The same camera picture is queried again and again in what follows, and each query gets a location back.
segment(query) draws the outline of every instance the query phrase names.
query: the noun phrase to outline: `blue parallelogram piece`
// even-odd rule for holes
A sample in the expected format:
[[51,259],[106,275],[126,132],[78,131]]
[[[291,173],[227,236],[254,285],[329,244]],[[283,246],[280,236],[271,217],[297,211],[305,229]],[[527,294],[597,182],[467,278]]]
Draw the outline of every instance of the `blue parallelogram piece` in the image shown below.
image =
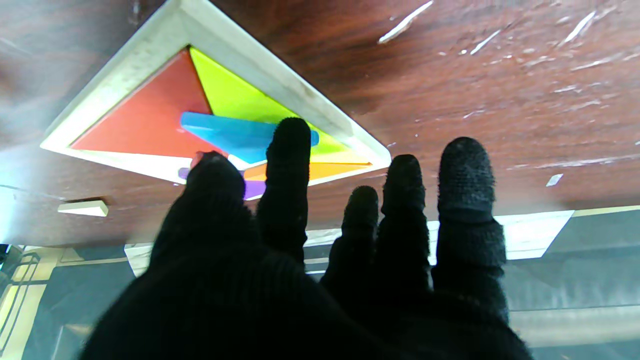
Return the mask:
[[[189,112],[182,114],[180,124],[186,131],[249,164],[267,160],[267,147],[278,125]],[[319,141],[317,131],[311,130],[311,146]]]

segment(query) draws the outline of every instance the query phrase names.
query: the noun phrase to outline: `yellow-green triangle piece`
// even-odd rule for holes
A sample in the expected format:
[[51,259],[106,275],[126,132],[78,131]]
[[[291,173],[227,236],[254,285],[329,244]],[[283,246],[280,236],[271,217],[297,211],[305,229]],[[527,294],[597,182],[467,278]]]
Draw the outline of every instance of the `yellow-green triangle piece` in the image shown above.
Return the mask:
[[[191,59],[214,115],[271,124],[276,124],[286,117],[299,117],[198,49],[192,47],[190,51]],[[309,127],[320,135],[318,145],[311,148],[311,162],[369,162],[312,124],[309,124]]]

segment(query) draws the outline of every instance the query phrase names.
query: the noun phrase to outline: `red triangle piece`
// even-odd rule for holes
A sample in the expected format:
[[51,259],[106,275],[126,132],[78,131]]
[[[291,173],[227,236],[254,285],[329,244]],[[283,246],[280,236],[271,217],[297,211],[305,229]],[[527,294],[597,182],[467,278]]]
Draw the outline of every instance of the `red triangle piece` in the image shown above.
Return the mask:
[[180,126],[185,111],[211,114],[188,50],[173,57],[71,148],[179,158],[192,158],[196,151],[221,152]]

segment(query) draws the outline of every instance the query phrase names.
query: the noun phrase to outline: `wooden puzzle frame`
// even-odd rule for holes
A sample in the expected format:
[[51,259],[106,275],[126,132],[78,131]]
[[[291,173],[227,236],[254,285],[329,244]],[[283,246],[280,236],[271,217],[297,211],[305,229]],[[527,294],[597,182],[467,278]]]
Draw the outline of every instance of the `wooden puzzle frame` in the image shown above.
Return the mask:
[[[391,156],[386,147],[208,0],[169,0],[162,5],[58,115],[40,147],[184,184],[174,168],[158,174],[157,167],[168,161],[166,156],[84,151],[69,146],[189,45],[371,163],[366,169],[312,180],[310,186],[389,166]],[[169,160],[176,166],[188,166],[183,158]]]

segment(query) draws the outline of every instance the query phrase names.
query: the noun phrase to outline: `small white block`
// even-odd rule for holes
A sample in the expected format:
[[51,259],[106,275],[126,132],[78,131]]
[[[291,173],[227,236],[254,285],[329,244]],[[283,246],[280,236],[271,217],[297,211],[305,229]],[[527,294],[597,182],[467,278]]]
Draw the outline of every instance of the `small white block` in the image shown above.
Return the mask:
[[73,202],[58,206],[58,213],[69,213],[78,215],[91,215],[93,217],[105,217],[109,209],[102,200]]
[[555,184],[557,184],[558,181],[560,181],[560,178],[562,178],[562,175],[564,175],[564,174],[556,174],[556,175],[552,176],[549,179],[549,181],[547,182],[547,187],[554,186]]

